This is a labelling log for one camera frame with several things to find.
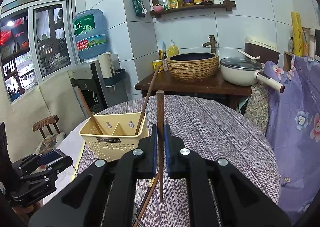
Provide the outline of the wooden chair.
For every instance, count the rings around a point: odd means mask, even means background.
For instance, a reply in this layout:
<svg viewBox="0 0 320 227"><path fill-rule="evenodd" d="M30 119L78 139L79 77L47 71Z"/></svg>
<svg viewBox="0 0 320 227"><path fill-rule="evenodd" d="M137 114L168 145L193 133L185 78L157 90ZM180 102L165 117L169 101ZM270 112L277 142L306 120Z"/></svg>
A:
<svg viewBox="0 0 320 227"><path fill-rule="evenodd" d="M33 125L33 132L40 132L43 139L38 145L36 154L47 154L58 148L66 137L66 133L58 128L59 117L48 116Z"/></svg>

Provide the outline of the cream plastic utensil holder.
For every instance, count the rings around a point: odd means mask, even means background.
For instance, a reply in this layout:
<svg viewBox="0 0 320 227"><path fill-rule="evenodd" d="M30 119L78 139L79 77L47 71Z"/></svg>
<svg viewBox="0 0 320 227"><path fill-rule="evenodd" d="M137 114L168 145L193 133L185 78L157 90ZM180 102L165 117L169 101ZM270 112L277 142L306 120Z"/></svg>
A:
<svg viewBox="0 0 320 227"><path fill-rule="evenodd" d="M79 135L99 159L107 162L120 159L125 153L138 147L142 138L149 136L147 118L144 116L139 132L136 126L140 113L95 115L103 135L99 134L94 122L89 119L79 131Z"/></svg>

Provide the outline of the purple striped tablecloth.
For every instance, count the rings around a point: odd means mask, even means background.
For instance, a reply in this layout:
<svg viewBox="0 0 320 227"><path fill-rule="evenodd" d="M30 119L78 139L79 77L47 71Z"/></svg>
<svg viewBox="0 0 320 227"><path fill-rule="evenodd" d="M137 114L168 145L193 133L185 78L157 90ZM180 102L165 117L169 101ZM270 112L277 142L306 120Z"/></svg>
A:
<svg viewBox="0 0 320 227"><path fill-rule="evenodd" d="M165 122L172 135L201 157L226 158L275 204L280 196L280 174L264 133L249 119L216 101L167 95ZM184 179L164 176L163 202L155 189L144 212L145 226L189 226Z"/></svg>

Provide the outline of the water dispenser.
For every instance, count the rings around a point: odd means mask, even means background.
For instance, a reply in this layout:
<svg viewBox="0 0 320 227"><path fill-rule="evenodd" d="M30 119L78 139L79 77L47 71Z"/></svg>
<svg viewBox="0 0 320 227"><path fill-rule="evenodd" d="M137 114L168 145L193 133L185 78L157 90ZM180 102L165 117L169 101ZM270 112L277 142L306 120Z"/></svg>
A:
<svg viewBox="0 0 320 227"><path fill-rule="evenodd" d="M118 55L111 55L115 74L103 78L99 60L83 62L71 70L71 84L75 91L81 90L92 113L128 101L125 89L126 71L119 64Z"/></svg>

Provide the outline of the purple floral cloth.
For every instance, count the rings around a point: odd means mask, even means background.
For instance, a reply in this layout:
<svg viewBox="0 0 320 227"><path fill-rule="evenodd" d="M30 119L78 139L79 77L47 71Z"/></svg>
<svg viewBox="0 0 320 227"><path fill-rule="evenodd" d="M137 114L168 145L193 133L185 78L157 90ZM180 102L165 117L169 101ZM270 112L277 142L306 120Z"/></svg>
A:
<svg viewBox="0 0 320 227"><path fill-rule="evenodd" d="M319 62L296 56L289 71L267 62L264 73L285 87L268 90L266 138L280 173L278 206L295 224L319 191Z"/></svg>

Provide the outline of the paper cup stack holder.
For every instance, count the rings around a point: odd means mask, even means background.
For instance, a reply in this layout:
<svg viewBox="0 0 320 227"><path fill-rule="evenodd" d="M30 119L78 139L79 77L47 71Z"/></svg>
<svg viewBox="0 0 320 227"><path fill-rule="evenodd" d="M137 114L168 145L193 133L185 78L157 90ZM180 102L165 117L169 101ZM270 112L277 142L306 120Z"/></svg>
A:
<svg viewBox="0 0 320 227"><path fill-rule="evenodd" d="M112 87L126 77L126 71L120 68L117 54L105 52L98 56L105 87Z"/></svg>

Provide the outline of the window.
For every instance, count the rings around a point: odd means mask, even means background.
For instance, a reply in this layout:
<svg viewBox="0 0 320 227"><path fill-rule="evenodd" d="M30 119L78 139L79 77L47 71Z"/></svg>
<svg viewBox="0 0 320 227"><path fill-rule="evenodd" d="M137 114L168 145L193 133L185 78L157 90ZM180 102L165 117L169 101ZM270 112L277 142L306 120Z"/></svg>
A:
<svg viewBox="0 0 320 227"><path fill-rule="evenodd" d="M10 102L79 64L73 0L38 0L1 12L1 74Z"/></svg>

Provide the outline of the wooden sink table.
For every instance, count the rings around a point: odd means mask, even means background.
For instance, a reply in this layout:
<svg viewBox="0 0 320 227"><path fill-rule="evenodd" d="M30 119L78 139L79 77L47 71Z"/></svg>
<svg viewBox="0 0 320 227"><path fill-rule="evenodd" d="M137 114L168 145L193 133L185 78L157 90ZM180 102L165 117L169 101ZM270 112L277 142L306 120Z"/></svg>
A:
<svg viewBox="0 0 320 227"><path fill-rule="evenodd" d="M225 81L220 71L203 81L197 82L180 81L168 71L161 72L157 75L151 94L155 95L157 90L163 90L167 95L215 100L231 109L236 109L240 98L247 98L252 93L250 86L238 86Z"/></svg>

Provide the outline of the blue water jug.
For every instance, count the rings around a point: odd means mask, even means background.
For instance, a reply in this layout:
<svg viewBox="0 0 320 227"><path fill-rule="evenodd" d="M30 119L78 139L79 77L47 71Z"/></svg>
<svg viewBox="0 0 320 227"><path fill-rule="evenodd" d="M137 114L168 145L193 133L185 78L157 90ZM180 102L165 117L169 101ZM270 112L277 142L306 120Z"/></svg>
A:
<svg viewBox="0 0 320 227"><path fill-rule="evenodd" d="M75 44L80 59L88 60L110 51L107 21L98 9L85 10L72 19Z"/></svg>

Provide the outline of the white frying pan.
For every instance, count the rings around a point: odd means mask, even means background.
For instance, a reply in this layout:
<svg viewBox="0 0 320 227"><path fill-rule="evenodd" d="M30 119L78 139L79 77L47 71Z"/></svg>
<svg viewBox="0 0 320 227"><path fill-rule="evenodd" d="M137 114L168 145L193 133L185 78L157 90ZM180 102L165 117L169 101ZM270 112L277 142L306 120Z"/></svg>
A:
<svg viewBox="0 0 320 227"><path fill-rule="evenodd" d="M283 93L285 86L262 72L260 57L253 57L238 50L243 57L227 57L220 60L220 70L224 79L234 85L252 86L259 81L270 88Z"/></svg>

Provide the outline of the yellow mug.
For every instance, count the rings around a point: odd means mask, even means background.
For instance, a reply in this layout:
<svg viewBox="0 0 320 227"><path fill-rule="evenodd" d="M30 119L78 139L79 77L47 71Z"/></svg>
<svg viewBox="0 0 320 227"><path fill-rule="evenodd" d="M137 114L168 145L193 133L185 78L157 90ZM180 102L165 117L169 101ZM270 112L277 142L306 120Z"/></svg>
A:
<svg viewBox="0 0 320 227"><path fill-rule="evenodd" d="M163 62L161 59L155 60L152 62L153 70L156 71L158 69L158 73L163 72Z"/></svg>

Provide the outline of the woven basin sink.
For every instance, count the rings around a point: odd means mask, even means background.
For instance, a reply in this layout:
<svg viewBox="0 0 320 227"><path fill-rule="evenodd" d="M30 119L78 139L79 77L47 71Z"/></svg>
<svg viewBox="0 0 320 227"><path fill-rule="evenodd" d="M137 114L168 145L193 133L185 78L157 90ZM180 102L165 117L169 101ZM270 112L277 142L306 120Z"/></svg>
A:
<svg viewBox="0 0 320 227"><path fill-rule="evenodd" d="M181 81L203 81L213 76L219 66L216 53L185 53L167 59L170 74Z"/></svg>

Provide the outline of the yellow soap dispenser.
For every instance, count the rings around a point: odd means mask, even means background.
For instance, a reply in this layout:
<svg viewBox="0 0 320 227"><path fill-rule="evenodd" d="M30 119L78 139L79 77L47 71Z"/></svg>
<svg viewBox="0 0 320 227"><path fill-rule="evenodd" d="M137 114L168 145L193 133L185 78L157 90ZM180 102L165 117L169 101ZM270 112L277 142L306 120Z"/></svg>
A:
<svg viewBox="0 0 320 227"><path fill-rule="evenodd" d="M175 45L174 41L172 39L170 41L170 46L167 49L168 58L179 54L178 47Z"/></svg>

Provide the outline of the bronze faucet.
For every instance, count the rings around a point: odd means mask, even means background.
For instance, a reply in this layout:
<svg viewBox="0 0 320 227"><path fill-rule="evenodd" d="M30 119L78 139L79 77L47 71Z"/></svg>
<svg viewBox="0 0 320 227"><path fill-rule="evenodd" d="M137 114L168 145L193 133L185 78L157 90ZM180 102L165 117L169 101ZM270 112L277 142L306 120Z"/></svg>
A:
<svg viewBox="0 0 320 227"><path fill-rule="evenodd" d="M210 47L211 53L216 53L216 40L214 35L209 35L209 42L203 43L203 47Z"/></svg>

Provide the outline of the yellow roll of bags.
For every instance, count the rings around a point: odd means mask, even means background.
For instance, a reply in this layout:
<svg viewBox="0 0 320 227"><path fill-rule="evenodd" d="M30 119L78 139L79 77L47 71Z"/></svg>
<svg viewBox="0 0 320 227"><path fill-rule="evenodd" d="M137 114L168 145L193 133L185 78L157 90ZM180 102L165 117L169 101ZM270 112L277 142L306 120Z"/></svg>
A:
<svg viewBox="0 0 320 227"><path fill-rule="evenodd" d="M293 53L301 57L303 55L303 31L300 14L291 12L293 26Z"/></svg>

